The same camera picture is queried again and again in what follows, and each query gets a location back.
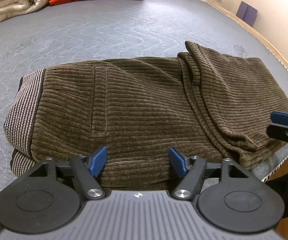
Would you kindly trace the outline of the brown corduroy pants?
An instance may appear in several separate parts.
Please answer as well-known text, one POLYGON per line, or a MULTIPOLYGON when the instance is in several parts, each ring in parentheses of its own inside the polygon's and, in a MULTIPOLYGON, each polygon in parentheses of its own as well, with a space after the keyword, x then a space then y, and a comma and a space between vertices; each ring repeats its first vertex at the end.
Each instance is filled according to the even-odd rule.
POLYGON ((23 77, 4 132, 17 176, 52 157, 107 148, 104 189, 171 186, 168 150, 252 168, 282 143, 267 136, 288 98, 263 61, 194 42, 176 57, 82 61, 23 77))

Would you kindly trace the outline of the purple folded mat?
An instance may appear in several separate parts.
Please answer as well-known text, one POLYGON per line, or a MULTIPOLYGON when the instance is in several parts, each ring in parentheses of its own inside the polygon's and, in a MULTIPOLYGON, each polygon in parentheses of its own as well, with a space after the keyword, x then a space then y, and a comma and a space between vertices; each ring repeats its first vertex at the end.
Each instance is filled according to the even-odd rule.
POLYGON ((241 1, 236 16, 252 27, 257 18, 257 13, 257 9, 241 1))

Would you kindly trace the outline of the wooden bed frame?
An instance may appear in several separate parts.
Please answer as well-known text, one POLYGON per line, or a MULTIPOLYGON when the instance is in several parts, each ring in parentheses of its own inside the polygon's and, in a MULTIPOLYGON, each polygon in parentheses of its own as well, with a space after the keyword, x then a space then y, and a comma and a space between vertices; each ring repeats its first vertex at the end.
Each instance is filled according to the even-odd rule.
MULTIPOLYGON (((288 60, 276 48, 275 42, 272 42, 270 39, 267 38, 266 35, 262 34, 257 29, 252 28, 247 23, 242 21, 240 18, 235 16, 235 14, 222 7, 221 4, 216 0, 207 0, 207 3, 209 3, 212 7, 216 8, 218 11, 225 14, 231 20, 233 20, 234 22, 242 26, 244 29, 246 29, 250 34, 252 34, 253 37, 255 37, 262 45, 264 45, 273 54, 275 58, 277 58, 280 64, 282 64, 283 68, 286 69, 288 72, 288 60)), ((286 158, 281 167, 270 177, 270 180, 277 179, 282 175, 285 175, 286 173, 288 173, 288 158, 286 158)), ((288 239, 288 218, 285 218, 280 222, 277 228, 277 232, 280 233, 281 236, 283 236, 285 239, 288 239)))

